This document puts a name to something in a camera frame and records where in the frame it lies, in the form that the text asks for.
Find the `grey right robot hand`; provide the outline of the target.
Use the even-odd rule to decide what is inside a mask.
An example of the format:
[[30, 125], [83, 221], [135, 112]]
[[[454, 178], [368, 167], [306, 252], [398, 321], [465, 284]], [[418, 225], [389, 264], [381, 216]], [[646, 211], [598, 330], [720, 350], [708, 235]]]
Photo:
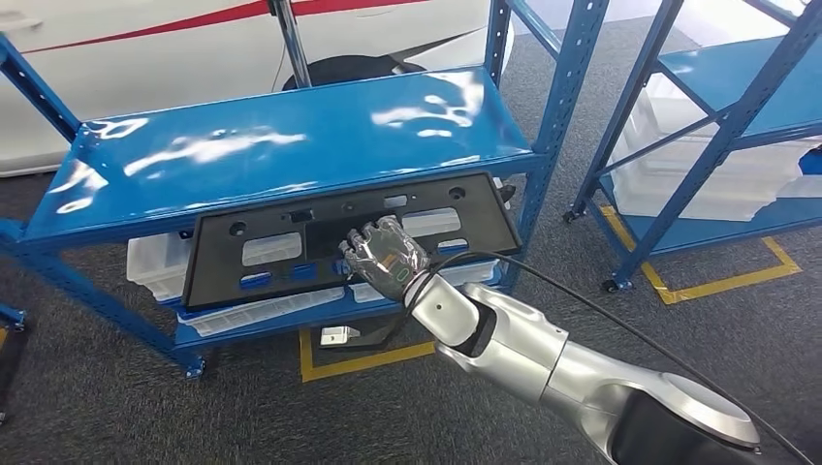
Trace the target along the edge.
[[407, 289], [430, 265], [427, 251], [393, 215], [352, 229], [338, 248], [351, 271], [392, 301], [403, 301]]

